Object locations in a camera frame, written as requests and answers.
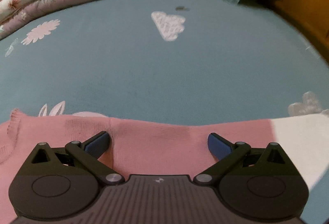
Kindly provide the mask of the wooden headboard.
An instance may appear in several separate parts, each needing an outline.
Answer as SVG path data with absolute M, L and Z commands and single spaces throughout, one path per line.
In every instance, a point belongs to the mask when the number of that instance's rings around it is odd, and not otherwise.
M 272 0 L 275 9 L 300 28 L 328 60 L 328 0 Z

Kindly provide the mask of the teal floral bed sheet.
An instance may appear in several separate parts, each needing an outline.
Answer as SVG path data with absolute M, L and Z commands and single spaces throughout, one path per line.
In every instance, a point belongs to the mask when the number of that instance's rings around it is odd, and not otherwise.
M 178 126 L 328 117 L 328 64 L 255 5 L 98 0 L 1 39 L 1 125 L 13 110 Z

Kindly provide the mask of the pink and white knit sweater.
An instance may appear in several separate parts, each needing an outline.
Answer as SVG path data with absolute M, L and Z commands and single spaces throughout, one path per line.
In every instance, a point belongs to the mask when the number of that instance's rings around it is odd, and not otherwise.
M 195 176 L 215 163 L 207 137 L 217 133 L 231 142 L 255 148 L 281 145 L 305 179 L 309 200 L 303 211 L 307 223 L 328 219 L 328 117 L 312 114 L 279 119 L 178 126 L 85 114 L 32 117 L 13 110 L 1 125 L 1 223 L 16 215 L 8 198 L 9 185 L 39 142 L 63 147 L 107 131 L 111 148 L 101 161 L 127 177 L 130 174 L 188 174 Z

